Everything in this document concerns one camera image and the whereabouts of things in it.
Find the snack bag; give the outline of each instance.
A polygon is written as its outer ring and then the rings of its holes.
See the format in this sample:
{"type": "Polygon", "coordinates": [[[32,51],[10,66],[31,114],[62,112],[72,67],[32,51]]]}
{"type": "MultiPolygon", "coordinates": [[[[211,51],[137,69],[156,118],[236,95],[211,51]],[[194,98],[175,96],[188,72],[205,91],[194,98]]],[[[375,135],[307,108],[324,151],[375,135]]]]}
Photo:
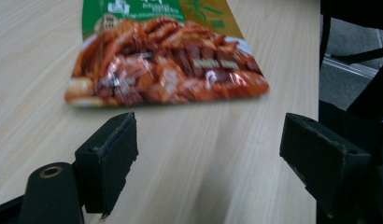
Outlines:
{"type": "Polygon", "coordinates": [[[179,104],[268,91],[225,0],[84,0],[71,105],[179,104]]]}

